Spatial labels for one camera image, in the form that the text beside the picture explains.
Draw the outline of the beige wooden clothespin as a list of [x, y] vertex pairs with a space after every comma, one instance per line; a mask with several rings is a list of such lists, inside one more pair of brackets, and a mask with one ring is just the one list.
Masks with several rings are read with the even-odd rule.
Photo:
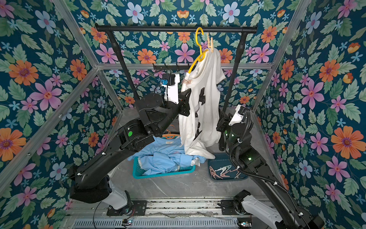
[[210, 36], [207, 36], [207, 47], [211, 53], [214, 52], [213, 38]]

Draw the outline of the light blue garment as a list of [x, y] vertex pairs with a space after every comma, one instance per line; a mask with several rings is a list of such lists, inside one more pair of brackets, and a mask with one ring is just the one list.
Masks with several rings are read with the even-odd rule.
[[165, 139], [154, 137], [154, 141], [145, 146], [141, 151], [128, 157], [128, 161], [141, 160], [144, 170], [159, 173], [159, 170], [172, 171], [177, 167], [200, 166], [206, 158], [199, 155], [187, 155], [181, 139]]

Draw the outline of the pink clothespin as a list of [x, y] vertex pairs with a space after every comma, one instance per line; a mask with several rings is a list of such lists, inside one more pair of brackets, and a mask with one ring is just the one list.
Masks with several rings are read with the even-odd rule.
[[197, 84], [197, 81], [194, 80], [194, 79], [184, 79], [183, 84], [185, 84], [185, 85], [195, 85], [195, 84]]

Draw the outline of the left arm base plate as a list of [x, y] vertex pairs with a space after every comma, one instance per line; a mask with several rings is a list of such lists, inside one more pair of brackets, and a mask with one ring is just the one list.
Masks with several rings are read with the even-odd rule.
[[144, 216], [147, 210], [146, 200], [133, 200], [125, 207], [116, 210], [112, 206], [109, 206], [107, 216]]

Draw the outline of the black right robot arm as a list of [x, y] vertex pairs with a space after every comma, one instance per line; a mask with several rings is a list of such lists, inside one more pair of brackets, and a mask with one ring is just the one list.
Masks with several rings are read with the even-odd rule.
[[272, 207], [243, 190], [234, 196], [234, 209], [239, 214], [249, 213], [271, 229], [322, 229], [325, 222], [312, 215], [294, 200], [270, 169], [265, 158], [251, 146], [252, 112], [238, 106], [234, 114], [219, 109], [217, 131], [221, 133], [219, 149], [228, 156], [238, 172], [248, 176], [266, 194]]

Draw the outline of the white t-shirt black print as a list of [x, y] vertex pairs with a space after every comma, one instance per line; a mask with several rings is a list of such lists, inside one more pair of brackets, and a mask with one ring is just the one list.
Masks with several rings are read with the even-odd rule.
[[179, 115], [181, 143], [187, 155], [199, 155], [206, 159], [215, 159], [207, 151], [208, 147], [218, 143], [220, 132], [216, 130], [219, 121], [220, 91], [217, 85], [225, 79], [221, 67], [221, 55], [217, 49], [213, 53], [205, 52], [204, 59], [186, 73], [184, 79], [194, 79], [195, 85], [182, 84], [181, 91], [192, 90], [189, 98], [190, 115]]

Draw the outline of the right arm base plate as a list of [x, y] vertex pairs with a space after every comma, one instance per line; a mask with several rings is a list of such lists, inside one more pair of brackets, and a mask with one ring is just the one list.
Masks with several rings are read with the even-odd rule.
[[223, 215], [250, 215], [238, 200], [221, 200], [218, 204]]

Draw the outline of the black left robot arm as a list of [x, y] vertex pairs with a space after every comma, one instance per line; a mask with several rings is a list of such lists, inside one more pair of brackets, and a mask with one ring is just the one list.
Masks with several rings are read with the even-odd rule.
[[70, 169], [74, 184], [70, 188], [71, 199], [84, 203], [104, 202], [116, 211], [127, 214], [133, 203], [127, 191], [117, 188], [108, 173], [122, 161], [161, 137], [170, 124], [179, 116], [189, 116], [187, 89], [178, 94], [178, 101], [166, 101], [159, 94], [148, 94], [135, 102], [139, 118], [119, 128], [102, 152], [83, 166]]

